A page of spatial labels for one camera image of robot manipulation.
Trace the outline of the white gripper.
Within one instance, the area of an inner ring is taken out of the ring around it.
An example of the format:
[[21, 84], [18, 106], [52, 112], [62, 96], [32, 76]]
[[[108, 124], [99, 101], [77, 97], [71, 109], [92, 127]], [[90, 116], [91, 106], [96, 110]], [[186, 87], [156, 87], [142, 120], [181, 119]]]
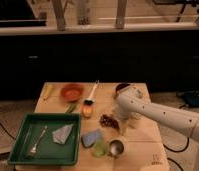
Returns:
[[119, 122], [119, 133], [124, 136], [128, 128], [127, 120], [130, 119], [132, 113], [129, 110], [121, 107], [120, 105], [116, 105], [114, 109], [114, 114], [118, 120], [121, 120]]

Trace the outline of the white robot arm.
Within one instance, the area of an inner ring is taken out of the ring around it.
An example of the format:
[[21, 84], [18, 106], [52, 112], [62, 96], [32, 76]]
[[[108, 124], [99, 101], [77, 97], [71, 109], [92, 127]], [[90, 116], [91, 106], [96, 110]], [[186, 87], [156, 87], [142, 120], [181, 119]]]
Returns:
[[[138, 113], [199, 143], [199, 113], [142, 100], [133, 87], [118, 91], [115, 100], [118, 118], [128, 120], [133, 113]], [[199, 171], [199, 149], [194, 171]]]

